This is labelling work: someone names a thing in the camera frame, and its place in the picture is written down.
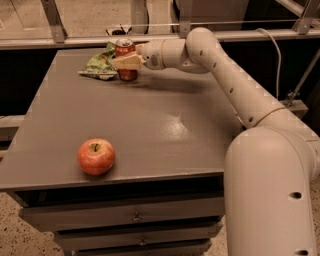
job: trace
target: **apple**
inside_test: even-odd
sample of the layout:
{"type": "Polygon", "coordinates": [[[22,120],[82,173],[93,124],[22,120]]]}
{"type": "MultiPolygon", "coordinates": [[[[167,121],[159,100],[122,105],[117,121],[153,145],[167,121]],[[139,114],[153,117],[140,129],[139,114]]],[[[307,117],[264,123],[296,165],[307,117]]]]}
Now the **apple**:
{"type": "Polygon", "coordinates": [[[112,145],[104,139],[94,138],[85,141],[78,150],[78,163],[90,175],[101,175],[112,167],[115,152],[112,145]]]}

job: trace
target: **can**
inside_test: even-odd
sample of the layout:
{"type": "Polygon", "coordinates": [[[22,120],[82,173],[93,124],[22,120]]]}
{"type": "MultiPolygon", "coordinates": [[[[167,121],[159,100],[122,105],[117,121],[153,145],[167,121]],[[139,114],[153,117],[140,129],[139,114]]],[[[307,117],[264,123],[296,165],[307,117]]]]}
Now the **can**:
{"type": "MultiPolygon", "coordinates": [[[[123,56],[128,54],[129,52],[133,52],[136,50],[136,46],[133,41],[127,38],[122,38],[117,40],[115,46],[115,54],[116,57],[123,56]]],[[[128,70],[128,69],[119,69],[118,70],[119,78],[123,81],[133,81],[138,77],[137,70],[128,70]]]]}

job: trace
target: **chip bag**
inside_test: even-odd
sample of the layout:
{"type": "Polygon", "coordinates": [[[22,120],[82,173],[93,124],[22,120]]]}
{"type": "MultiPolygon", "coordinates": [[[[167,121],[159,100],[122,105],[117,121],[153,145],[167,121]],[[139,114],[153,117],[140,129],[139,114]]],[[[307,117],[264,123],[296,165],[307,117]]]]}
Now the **chip bag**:
{"type": "Polygon", "coordinates": [[[111,63],[115,57],[115,44],[108,42],[105,52],[94,55],[83,69],[78,71],[78,74],[100,80],[110,80],[118,74],[111,63]]]}

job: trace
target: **cable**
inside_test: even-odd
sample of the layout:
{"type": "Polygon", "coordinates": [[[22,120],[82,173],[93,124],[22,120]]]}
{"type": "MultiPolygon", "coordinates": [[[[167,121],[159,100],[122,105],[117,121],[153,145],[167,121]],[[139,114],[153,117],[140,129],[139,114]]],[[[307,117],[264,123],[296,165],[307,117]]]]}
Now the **cable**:
{"type": "Polygon", "coordinates": [[[270,37],[270,39],[272,40],[274,46],[277,49],[278,52],[278,69],[277,69],[277,80],[276,80],[276,98],[277,100],[279,100],[279,78],[280,78],[280,69],[281,69],[281,52],[280,52],[280,48],[276,42],[276,40],[274,40],[273,36],[265,29],[263,28],[258,28],[257,31],[261,32],[262,34],[270,37]]]}

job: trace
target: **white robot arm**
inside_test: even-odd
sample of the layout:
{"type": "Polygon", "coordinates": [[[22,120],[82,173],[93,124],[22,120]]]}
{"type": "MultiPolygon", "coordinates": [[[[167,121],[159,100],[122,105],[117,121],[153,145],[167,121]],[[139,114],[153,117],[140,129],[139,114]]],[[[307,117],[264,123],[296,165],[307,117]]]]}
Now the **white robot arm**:
{"type": "Polygon", "coordinates": [[[224,173],[230,256],[316,256],[309,184],[320,171],[319,137],[251,78],[213,33],[147,43],[149,69],[211,72],[248,128],[230,145],[224,173]]]}

